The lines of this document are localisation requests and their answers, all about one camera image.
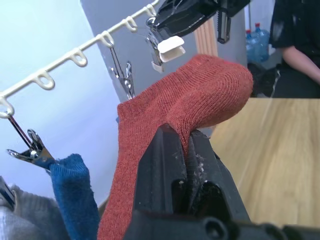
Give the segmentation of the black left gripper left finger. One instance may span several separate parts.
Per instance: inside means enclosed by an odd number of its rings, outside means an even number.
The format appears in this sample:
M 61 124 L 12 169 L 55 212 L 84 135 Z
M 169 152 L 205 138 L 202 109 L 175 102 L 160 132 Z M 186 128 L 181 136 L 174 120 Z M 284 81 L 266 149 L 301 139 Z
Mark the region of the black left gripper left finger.
M 160 126 L 138 163 L 134 209 L 178 214 L 186 193 L 187 172 L 179 135 Z

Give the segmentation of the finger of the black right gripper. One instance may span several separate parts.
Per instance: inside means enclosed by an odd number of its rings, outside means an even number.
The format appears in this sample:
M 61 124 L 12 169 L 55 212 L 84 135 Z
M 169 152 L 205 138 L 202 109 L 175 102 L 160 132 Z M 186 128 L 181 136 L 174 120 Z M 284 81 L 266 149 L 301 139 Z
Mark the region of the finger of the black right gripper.
M 230 40 L 231 18 L 223 10 L 218 11 L 217 30 L 217 41 L 226 44 Z
M 149 19 L 149 29 L 157 39 L 186 36 L 219 10 L 218 0 L 166 0 L 156 16 Z

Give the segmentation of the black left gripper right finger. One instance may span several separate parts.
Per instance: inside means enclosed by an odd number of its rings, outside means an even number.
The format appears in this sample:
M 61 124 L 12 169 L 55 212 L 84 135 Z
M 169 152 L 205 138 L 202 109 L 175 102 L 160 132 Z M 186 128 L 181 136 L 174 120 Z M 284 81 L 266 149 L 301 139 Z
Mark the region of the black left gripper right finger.
M 231 173 L 198 130 L 188 141 L 187 213 L 223 222 L 250 220 Z

